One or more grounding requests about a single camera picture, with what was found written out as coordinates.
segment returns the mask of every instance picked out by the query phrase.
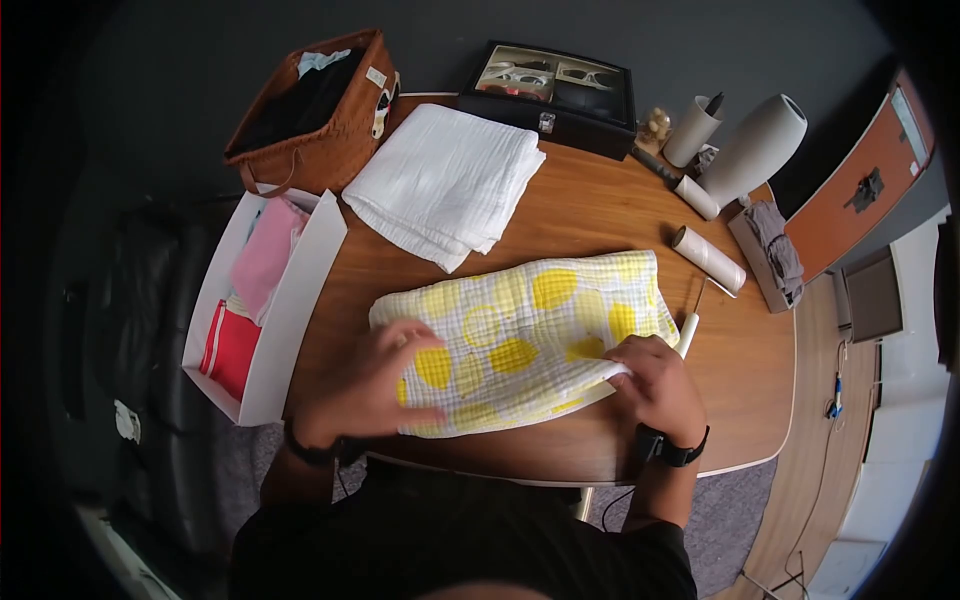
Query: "black wristband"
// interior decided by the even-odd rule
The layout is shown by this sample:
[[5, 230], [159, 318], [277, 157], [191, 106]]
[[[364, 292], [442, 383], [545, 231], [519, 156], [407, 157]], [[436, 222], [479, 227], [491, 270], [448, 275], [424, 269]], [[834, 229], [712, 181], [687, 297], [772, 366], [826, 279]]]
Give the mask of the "black wristband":
[[291, 417], [283, 423], [283, 441], [293, 452], [294, 456], [304, 461], [311, 467], [328, 467], [333, 464], [333, 459], [340, 452], [343, 441], [340, 438], [334, 440], [329, 448], [306, 447], [300, 445], [297, 438], [294, 437], [294, 419]]
[[640, 423], [636, 426], [634, 436], [636, 456], [644, 463], [656, 456], [670, 467], [686, 467], [703, 454], [709, 433], [708, 425], [700, 445], [695, 448], [677, 448], [670, 443], [662, 431]]

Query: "gray carpet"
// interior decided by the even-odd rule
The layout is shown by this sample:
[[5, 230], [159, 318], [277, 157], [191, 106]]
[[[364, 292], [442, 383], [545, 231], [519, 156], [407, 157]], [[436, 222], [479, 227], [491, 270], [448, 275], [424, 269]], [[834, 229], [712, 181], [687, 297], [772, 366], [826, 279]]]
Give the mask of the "gray carpet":
[[[730, 473], [697, 480], [693, 510], [684, 530], [684, 546], [690, 555], [693, 579], [701, 598], [733, 585], [743, 568], [760, 527], [770, 486], [777, 472], [777, 459]], [[633, 487], [597, 488], [588, 521], [602, 528], [604, 510]], [[607, 511], [607, 529], [620, 531], [633, 495]]]
[[[221, 524], [234, 536], [256, 511], [260, 484], [267, 474], [283, 432], [279, 425], [234, 427], [214, 409], [216, 483]], [[686, 526], [684, 545], [690, 555], [693, 577], [700, 597], [727, 588], [736, 580], [754, 544], [770, 497], [777, 461], [697, 481], [693, 510]], [[340, 471], [347, 492], [360, 488], [367, 475], [361, 459]], [[602, 528], [604, 509], [632, 487], [598, 488], [593, 496], [588, 521]], [[333, 485], [333, 501], [344, 498], [339, 481]], [[631, 495], [610, 506], [607, 529], [619, 531], [630, 508]]]

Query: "wooden table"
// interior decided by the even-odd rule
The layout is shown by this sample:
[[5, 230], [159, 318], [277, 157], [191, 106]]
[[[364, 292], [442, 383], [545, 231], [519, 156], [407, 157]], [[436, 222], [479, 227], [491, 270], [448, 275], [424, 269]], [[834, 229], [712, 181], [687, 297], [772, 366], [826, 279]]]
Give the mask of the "wooden table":
[[[402, 97], [391, 128], [421, 102], [452, 105], [449, 96]], [[653, 249], [663, 298], [678, 324], [693, 310], [704, 272], [670, 248], [688, 225], [747, 270], [733, 300], [709, 287], [686, 357], [707, 406], [710, 439], [701, 474], [743, 468], [780, 452], [793, 407], [793, 313], [770, 314], [726, 222], [711, 223], [666, 190], [631, 157], [622, 162], [541, 142], [547, 159], [530, 180], [503, 238], [484, 256], [472, 253], [451, 276], [402, 251], [343, 206], [349, 233], [303, 338], [290, 398], [310, 397], [337, 371], [369, 329], [373, 301], [442, 279], [508, 269], [540, 258]], [[765, 185], [752, 196], [770, 200]], [[372, 450], [400, 461], [542, 484], [603, 486], [630, 482], [636, 421], [620, 394], [559, 419], [443, 440], [395, 436]]]

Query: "white handle tool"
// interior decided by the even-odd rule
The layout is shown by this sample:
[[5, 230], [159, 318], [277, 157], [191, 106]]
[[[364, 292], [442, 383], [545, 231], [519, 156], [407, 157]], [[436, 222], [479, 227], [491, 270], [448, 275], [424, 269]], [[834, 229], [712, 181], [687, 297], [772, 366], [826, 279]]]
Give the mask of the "white handle tool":
[[690, 349], [690, 342], [693, 341], [693, 334], [697, 331], [697, 323], [700, 322], [700, 315], [690, 313], [684, 321], [684, 328], [680, 330], [680, 342], [673, 347], [681, 358], [686, 358], [686, 351]]
[[686, 358], [686, 353], [690, 350], [690, 342], [693, 341], [693, 334], [697, 332], [697, 324], [700, 322], [700, 315], [697, 314], [697, 311], [700, 310], [700, 300], [704, 299], [704, 290], [707, 289], [708, 281], [726, 292], [727, 296], [736, 299], [736, 296], [731, 294], [730, 290], [720, 285], [713, 277], [704, 279], [704, 284], [700, 287], [700, 296], [697, 297], [697, 303], [693, 307], [693, 312], [686, 316], [684, 327], [680, 330], [680, 342], [677, 342], [677, 345], [673, 347], [683, 359]]

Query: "wicker basket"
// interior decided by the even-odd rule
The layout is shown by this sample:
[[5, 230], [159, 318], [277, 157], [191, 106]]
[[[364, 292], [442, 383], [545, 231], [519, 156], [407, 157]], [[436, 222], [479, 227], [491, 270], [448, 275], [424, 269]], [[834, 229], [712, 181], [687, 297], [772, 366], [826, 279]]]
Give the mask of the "wicker basket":
[[[326, 125], [315, 132], [232, 156], [241, 132], [260, 113], [264, 104], [297, 82], [297, 65], [303, 52], [331, 54], [357, 47], [367, 50]], [[376, 72], [386, 76], [383, 85], [373, 80], [377, 79]], [[339, 194], [376, 151], [379, 140], [372, 135], [374, 111], [381, 92], [392, 90], [395, 80], [394, 65], [379, 30], [368, 29], [302, 48], [283, 60], [253, 101], [227, 144], [226, 164], [240, 170], [244, 187], [253, 194], [258, 193], [256, 181], [278, 185], [277, 189], [260, 194], [266, 198], [278, 196], [291, 187], [318, 195], [326, 189]]]

